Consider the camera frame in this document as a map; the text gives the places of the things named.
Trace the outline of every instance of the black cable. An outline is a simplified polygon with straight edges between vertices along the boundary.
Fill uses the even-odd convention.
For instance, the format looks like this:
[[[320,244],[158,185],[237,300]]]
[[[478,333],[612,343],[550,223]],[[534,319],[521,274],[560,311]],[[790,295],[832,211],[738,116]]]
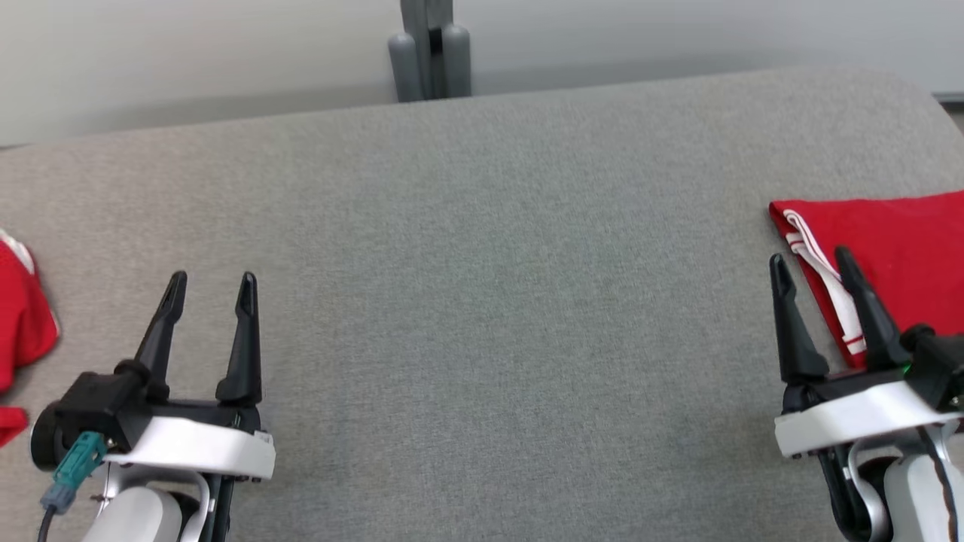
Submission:
[[[50,532],[50,522],[54,519],[55,508],[47,508],[43,512],[43,520],[40,521],[40,531],[37,533],[37,542],[47,542],[47,533]]]
[[[941,461],[939,455],[937,455],[937,447],[934,445],[934,441],[927,434],[927,431],[923,427],[918,427],[917,432],[921,435],[921,440],[924,441],[924,447],[927,449],[927,455],[934,462],[934,471],[937,472],[937,479],[941,481],[941,485],[944,486],[944,504],[948,508],[948,535],[951,542],[958,542],[957,540],[957,506],[954,504],[954,493],[951,490],[951,479],[948,477],[948,470],[944,467],[944,461]]]

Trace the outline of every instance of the red cloth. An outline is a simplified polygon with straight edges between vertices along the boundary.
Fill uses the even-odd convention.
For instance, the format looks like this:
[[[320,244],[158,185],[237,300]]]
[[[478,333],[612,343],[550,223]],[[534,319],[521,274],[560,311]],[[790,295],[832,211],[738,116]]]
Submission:
[[[850,309],[841,302],[832,273],[821,275],[819,265],[829,262],[836,272],[839,245],[853,253],[901,331],[924,322],[941,335],[964,333],[964,191],[887,201],[786,200],[771,203],[769,212],[851,365],[864,366],[866,349],[862,338],[845,337],[855,318],[852,302]]]
[[[57,336],[33,258],[0,230],[0,393],[13,383],[13,370],[43,357]],[[26,427],[22,409],[0,407],[0,446]]]

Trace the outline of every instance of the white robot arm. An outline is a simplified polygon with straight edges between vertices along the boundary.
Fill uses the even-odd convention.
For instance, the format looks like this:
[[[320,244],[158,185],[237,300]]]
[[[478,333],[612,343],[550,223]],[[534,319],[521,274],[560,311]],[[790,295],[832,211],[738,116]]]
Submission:
[[[900,336],[850,252],[838,248],[836,257],[864,329],[868,369],[829,374],[793,301],[790,271],[774,256],[770,280],[787,384],[777,444],[787,457],[818,458],[848,540],[958,542],[964,478],[946,444],[964,418],[964,337],[937,337],[924,325]],[[900,457],[879,456],[893,448]],[[873,451],[878,456],[866,459]]]
[[[222,542],[234,484],[274,473],[274,440],[262,430],[256,407],[261,365],[254,275],[246,273],[241,282],[228,374],[216,401],[168,398],[168,356],[186,285],[183,271],[172,276],[133,360],[118,364],[112,375],[81,374],[40,414],[31,455],[42,470],[57,469],[40,502],[46,509],[41,542],[88,474],[103,478],[104,489],[82,542]],[[153,482],[187,484],[195,495]]]

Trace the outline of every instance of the white wall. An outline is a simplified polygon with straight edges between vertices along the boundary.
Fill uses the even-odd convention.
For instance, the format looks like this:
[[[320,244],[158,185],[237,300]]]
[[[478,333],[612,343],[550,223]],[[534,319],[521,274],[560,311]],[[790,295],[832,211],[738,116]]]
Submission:
[[[964,93],[960,0],[455,0],[477,94],[797,64]],[[397,0],[0,0],[0,146],[393,101]]]

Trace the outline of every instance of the gray table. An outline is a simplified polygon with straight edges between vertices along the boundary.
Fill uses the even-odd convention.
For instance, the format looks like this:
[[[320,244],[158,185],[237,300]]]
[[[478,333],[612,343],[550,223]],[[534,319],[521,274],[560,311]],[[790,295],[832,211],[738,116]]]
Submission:
[[[839,540],[817,463],[773,439],[766,205],[961,188],[938,104],[843,68],[11,150],[0,226],[64,336],[3,399],[36,413],[133,355],[178,268],[169,381],[212,396],[250,269],[278,466],[239,487],[235,541]],[[27,442],[0,449],[5,540],[40,521]]]

